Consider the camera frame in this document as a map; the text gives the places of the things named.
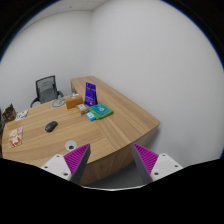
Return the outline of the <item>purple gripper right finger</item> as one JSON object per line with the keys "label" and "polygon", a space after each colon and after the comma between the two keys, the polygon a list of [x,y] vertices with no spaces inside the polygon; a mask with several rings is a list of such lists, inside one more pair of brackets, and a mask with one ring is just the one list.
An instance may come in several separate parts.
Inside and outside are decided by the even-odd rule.
{"label": "purple gripper right finger", "polygon": [[182,166],[168,154],[156,154],[138,144],[132,146],[132,155],[144,184],[152,183],[182,169]]}

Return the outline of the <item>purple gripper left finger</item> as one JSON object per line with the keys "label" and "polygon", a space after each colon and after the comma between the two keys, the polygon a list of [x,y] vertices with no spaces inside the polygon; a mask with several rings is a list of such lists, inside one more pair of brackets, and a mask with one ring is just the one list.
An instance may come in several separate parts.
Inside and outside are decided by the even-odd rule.
{"label": "purple gripper left finger", "polygon": [[42,166],[42,169],[79,185],[90,154],[90,145],[86,144],[66,155],[56,154]]}

